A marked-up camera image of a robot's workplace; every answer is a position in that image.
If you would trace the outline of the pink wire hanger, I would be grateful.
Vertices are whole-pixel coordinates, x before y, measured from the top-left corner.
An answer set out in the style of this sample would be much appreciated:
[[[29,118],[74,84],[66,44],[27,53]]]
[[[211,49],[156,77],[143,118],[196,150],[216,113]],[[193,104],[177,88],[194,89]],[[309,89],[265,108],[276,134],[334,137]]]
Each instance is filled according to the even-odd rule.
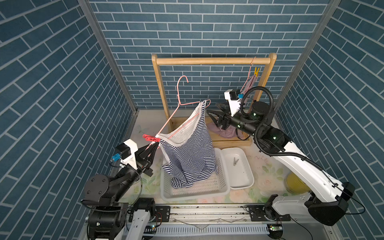
[[[187,76],[183,75],[181,76],[179,79],[178,79],[178,82],[177,82],[177,98],[178,98],[178,106],[177,108],[173,111],[173,113],[167,118],[167,121],[165,122],[165,124],[163,125],[163,127],[159,130],[159,132],[157,133],[157,135],[159,135],[163,129],[168,125],[168,123],[171,123],[171,120],[172,120],[172,117],[175,115],[176,111],[180,108],[180,106],[188,106],[188,105],[193,105],[193,104],[198,104],[200,102],[190,102],[190,103],[182,103],[181,102],[181,97],[180,97],[180,90],[179,90],[179,84],[180,84],[180,81],[185,78],[186,79],[186,82],[189,83],[189,79]]]

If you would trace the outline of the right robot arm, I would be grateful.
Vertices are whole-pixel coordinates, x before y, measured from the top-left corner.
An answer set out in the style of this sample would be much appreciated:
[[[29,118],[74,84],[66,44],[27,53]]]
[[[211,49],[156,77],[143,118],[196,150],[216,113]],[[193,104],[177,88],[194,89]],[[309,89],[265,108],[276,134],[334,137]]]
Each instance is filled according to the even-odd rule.
[[[263,207],[267,219],[285,215],[311,216],[326,226],[335,225],[347,215],[355,187],[340,182],[307,157],[282,130],[272,127],[274,98],[265,87],[253,87],[243,97],[239,90],[228,90],[228,109],[208,110],[214,124],[222,130],[233,126],[253,138],[259,151],[275,158],[308,187],[303,196],[272,195]]]

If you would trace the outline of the blue white striped tank top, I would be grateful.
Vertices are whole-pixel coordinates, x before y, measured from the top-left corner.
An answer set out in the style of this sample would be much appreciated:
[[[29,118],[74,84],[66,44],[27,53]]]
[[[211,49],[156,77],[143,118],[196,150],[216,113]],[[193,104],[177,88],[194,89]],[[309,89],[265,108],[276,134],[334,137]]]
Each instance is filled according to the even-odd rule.
[[[169,134],[158,134],[164,155],[163,169],[171,175],[175,189],[189,188],[207,180],[218,170],[216,153],[205,121],[208,101],[204,100],[191,116]]]

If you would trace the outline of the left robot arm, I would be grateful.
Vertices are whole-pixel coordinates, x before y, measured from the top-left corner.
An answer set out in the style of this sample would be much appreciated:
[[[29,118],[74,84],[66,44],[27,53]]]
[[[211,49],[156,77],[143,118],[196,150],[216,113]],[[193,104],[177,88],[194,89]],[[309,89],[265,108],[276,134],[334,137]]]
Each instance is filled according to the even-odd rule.
[[[122,143],[112,157],[120,161],[120,170],[115,176],[97,174],[91,177],[84,188],[81,203],[90,209],[87,226],[89,240],[121,240],[128,231],[128,240],[144,240],[145,233],[155,234],[163,216],[156,210],[153,198],[137,196],[133,203],[121,203],[121,197],[135,183],[142,183],[142,174],[153,175],[151,168],[159,143],[141,148]]]

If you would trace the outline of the red clothespin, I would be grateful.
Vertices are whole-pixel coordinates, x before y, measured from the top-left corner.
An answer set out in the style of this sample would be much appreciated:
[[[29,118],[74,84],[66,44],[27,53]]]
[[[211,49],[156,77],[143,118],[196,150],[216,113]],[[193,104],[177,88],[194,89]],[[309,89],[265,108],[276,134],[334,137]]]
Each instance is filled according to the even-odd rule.
[[[143,138],[148,142],[159,142],[161,139],[150,135],[143,135]]]

